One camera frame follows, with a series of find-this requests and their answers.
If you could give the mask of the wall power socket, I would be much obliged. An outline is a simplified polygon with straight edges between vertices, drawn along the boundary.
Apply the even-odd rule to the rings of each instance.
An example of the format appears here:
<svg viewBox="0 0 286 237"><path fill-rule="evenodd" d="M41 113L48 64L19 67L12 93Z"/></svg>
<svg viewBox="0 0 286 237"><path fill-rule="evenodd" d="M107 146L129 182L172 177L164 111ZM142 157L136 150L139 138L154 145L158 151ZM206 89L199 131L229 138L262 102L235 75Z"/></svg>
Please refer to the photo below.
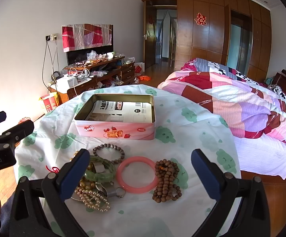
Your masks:
<svg viewBox="0 0 286 237"><path fill-rule="evenodd" d="M45 36L45 40L48 41L56 41L58 40L58 35L57 34L50 34Z"/></svg>

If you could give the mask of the pink bangle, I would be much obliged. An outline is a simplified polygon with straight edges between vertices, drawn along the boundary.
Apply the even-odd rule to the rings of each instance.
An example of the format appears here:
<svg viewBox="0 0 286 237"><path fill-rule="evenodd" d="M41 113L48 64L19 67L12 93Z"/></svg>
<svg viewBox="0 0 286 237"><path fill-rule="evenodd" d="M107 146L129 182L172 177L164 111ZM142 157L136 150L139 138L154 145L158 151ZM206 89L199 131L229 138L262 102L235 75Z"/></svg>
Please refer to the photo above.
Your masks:
<svg viewBox="0 0 286 237"><path fill-rule="evenodd" d="M117 169L116 180L118 184L128 193L143 194L150 192L157 185L154 175L155 162L147 157L133 156L124 160Z"/></svg>

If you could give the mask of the black television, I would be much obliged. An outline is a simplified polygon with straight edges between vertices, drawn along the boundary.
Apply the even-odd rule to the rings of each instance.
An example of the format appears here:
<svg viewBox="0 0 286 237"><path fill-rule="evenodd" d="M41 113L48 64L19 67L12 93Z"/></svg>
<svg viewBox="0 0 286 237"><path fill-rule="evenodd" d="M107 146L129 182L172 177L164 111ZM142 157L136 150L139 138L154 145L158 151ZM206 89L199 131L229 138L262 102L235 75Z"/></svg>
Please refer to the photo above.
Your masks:
<svg viewBox="0 0 286 237"><path fill-rule="evenodd" d="M67 62L69 65L76 63L76 62L82 62L83 60L87 59L87 55L90 54L92 51L96 52L98 55L113 52L114 51L113 32L112 32L112 45L83 49L83 50L69 51L65 53L67 57Z"/></svg>

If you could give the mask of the wooden TV cabinet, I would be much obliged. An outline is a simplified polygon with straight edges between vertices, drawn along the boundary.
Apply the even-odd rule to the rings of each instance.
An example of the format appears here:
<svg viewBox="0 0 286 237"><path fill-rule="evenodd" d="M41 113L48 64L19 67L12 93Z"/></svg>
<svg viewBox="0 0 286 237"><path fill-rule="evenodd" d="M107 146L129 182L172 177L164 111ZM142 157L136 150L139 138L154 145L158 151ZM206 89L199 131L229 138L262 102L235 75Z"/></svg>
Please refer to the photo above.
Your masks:
<svg viewBox="0 0 286 237"><path fill-rule="evenodd" d="M107 87L132 84L135 80L134 62L129 60L124 64L123 57L82 67L68 66L66 69L68 76L77 78L77 85L68 90L58 89L56 83L49 87L51 92L58 94L61 104L88 90L102 91Z"/></svg>

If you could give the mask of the brown wooden bead mala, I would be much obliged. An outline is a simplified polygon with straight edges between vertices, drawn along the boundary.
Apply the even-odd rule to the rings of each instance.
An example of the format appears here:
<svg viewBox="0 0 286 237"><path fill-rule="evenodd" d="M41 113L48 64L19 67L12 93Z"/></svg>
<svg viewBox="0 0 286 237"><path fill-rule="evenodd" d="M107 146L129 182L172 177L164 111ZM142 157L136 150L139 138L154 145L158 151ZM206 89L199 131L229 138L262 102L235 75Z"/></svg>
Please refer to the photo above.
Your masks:
<svg viewBox="0 0 286 237"><path fill-rule="evenodd" d="M179 168L178 164L172 160L159 160L155 162L155 176L157 185L154 189L152 199L156 203L177 201L182 196L177 180Z"/></svg>

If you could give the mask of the pink patchwork quilt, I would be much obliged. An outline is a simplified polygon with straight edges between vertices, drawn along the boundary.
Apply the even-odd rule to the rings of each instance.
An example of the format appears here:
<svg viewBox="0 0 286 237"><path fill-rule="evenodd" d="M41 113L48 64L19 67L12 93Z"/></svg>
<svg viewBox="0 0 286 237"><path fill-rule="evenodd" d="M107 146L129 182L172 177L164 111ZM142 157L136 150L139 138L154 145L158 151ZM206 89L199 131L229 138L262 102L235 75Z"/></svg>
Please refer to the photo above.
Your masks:
<svg viewBox="0 0 286 237"><path fill-rule="evenodd" d="M196 58L158 88L220 115L235 137L267 135L286 144L286 93L278 85L264 87L236 69Z"/></svg>

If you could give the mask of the red yellow gift bag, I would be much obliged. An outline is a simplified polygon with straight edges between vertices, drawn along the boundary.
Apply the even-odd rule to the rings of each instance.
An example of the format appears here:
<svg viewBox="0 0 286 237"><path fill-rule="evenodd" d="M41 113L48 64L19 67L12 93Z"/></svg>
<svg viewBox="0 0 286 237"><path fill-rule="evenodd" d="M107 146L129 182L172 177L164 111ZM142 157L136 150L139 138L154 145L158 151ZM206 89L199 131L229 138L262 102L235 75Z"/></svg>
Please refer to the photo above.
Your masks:
<svg viewBox="0 0 286 237"><path fill-rule="evenodd" d="M41 96L39 101L46 114L53 111L60 105L59 97L56 92Z"/></svg>

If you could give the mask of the red patchwork TV cover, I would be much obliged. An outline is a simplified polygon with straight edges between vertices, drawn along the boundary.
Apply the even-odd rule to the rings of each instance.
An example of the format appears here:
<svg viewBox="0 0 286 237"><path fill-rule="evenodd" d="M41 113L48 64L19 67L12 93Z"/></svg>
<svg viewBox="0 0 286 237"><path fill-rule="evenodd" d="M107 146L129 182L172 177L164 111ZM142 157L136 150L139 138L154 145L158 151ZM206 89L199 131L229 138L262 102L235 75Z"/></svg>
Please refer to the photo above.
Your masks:
<svg viewBox="0 0 286 237"><path fill-rule="evenodd" d="M73 24L62 26L63 52L112 45L113 25Z"/></svg>

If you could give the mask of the green jade bangle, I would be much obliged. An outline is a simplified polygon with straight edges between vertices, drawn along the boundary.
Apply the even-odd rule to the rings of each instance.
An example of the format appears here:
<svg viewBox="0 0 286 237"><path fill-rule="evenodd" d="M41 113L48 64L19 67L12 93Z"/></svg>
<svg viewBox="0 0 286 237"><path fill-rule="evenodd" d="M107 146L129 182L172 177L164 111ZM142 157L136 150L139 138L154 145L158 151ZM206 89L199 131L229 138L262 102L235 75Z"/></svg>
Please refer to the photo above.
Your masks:
<svg viewBox="0 0 286 237"><path fill-rule="evenodd" d="M115 166L107 159L90 156L89 165L84 173L84 177L92 182L111 182L116 176Z"/></svg>

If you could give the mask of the wooden bedroom door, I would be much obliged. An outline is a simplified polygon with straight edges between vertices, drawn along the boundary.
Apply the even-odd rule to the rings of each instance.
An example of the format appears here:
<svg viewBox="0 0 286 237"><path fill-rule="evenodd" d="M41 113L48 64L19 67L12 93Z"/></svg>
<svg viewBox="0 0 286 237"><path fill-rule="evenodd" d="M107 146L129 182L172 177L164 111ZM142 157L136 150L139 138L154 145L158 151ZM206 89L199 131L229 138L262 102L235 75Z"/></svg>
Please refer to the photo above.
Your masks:
<svg viewBox="0 0 286 237"><path fill-rule="evenodd" d="M157 11L151 1L144 1L144 62L145 69L155 64Z"/></svg>

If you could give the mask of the red double happiness decal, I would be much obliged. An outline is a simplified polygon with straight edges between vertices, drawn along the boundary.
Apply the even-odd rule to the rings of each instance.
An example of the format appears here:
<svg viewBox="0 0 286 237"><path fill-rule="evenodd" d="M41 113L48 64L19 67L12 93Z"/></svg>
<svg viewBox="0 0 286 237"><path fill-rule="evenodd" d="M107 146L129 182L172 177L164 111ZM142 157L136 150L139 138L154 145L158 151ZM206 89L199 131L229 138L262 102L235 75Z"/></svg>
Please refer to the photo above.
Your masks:
<svg viewBox="0 0 286 237"><path fill-rule="evenodd" d="M206 19L207 19L206 16L198 12L196 17L194 18L194 21L196 22L197 25L205 26L207 25Z"/></svg>

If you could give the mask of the silver bangle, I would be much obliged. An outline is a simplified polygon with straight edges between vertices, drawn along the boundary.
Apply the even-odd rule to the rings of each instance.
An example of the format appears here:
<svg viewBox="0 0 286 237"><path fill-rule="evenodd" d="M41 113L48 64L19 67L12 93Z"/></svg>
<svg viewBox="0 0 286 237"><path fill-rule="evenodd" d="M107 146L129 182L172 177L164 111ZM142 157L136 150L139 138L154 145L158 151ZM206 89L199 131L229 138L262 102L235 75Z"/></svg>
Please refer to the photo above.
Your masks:
<svg viewBox="0 0 286 237"><path fill-rule="evenodd" d="M89 194L91 191L98 191L99 195L106 198L117 196L116 188L114 187L114 179L111 182L98 183L87 180L83 175L79 181L79 185L75 189L75 194L73 194L71 198L82 201L82 198L78 197L78 195Z"/></svg>

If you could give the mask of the pink cookie tin box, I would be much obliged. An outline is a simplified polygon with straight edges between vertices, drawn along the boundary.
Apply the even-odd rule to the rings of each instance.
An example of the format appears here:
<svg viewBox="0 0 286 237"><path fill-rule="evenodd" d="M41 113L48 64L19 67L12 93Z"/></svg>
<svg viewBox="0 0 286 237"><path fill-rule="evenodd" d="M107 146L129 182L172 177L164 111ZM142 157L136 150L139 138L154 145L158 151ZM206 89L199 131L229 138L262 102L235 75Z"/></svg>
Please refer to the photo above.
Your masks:
<svg viewBox="0 0 286 237"><path fill-rule="evenodd" d="M79 135L109 140L152 140L155 137L154 96L94 94L74 118Z"/></svg>

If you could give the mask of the paper leaflet in tin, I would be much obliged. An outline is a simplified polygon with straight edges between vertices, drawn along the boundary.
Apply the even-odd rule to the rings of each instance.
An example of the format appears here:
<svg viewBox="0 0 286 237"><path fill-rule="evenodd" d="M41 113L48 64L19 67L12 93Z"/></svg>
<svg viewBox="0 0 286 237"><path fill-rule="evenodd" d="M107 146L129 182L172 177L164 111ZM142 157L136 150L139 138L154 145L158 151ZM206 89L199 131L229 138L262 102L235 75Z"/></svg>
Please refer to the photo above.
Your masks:
<svg viewBox="0 0 286 237"><path fill-rule="evenodd" d="M146 102L96 101L86 120L152 123L152 105Z"/></svg>

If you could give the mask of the wooden wardrobe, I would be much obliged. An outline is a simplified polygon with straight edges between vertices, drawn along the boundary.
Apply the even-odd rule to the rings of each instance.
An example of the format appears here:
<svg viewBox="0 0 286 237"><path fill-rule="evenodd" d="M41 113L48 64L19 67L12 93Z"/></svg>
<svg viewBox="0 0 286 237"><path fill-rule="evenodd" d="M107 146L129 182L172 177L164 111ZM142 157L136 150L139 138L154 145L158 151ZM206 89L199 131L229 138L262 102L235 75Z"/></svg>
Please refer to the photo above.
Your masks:
<svg viewBox="0 0 286 237"><path fill-rule="evenodd" d="M252 51L245 75L257 82L266 79L271 53L271 15L252 0L173 0L177 3L178 33L175 67L202 58L226 64L229 58L231 14L247 16L252 28ZM197 13L206 16L207 25L194 21Z"/></svg>

